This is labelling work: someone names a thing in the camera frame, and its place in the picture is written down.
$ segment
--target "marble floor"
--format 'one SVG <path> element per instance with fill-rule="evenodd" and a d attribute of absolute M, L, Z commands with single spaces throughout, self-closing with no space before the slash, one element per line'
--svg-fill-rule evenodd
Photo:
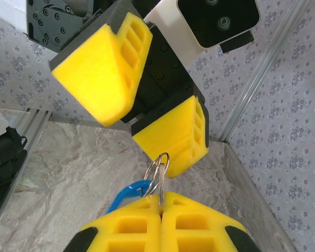
<path fill-rule="evenodd" d="M 48 122 L 2 214 L 0 251 L 62 251 L 149 162 L 129 132 Z M 264 252 L 294 251 L 224 143 L 166 188 L 239 220 Z"/>

